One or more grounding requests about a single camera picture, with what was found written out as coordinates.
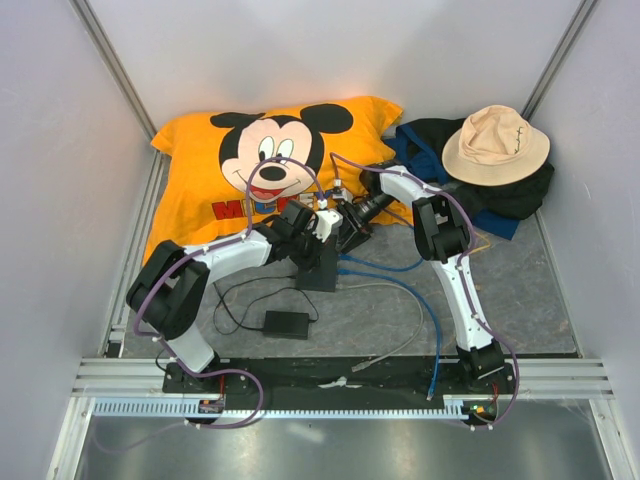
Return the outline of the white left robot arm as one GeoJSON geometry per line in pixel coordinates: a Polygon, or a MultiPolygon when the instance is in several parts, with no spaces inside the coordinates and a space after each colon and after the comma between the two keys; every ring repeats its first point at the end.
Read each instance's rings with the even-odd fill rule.
{"type": "Polygon", "coordinates": [[[342,223],[335,208],[315,211],[291,200],[280,214],[226,238],[189,247],[161,242],[126,294],[135,313],[134,333],[162,343],[196,392],[211,392],[220,378],[212,363],[216,353],[196,326],[206,289],[237,272],[284,259],[310,270],[342,223]]]}

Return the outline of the black network switch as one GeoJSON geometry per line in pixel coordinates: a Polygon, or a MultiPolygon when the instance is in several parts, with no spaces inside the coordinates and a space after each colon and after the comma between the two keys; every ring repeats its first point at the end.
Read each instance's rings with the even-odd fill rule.
{"type": "Polygon", "coordinates": [[[336,291],[338,277],[339,253],[336,249],[337,236],[332,235],[327,241],[318,263],[309,271],[298,270],[295,287],[305,291],[336,291]]]}

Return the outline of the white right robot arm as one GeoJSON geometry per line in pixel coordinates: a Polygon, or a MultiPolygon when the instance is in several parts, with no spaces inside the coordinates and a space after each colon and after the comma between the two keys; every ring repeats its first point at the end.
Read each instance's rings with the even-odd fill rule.
{"type": "Polygon", "coordinates": [[[364,167],[367,195],[359,201],[336,197],[343,216],[338,248],[348,253],[371,236],[370,223],[397,201],[412,210],[415,246],[435,271],[452,314],[459,356],[458,381],[467,392],[483,392],[505,366],[499,340],[488,325],[473,285],[469,256],[475,244],[471,221],[459,202],[403,166],[364,167]]]}

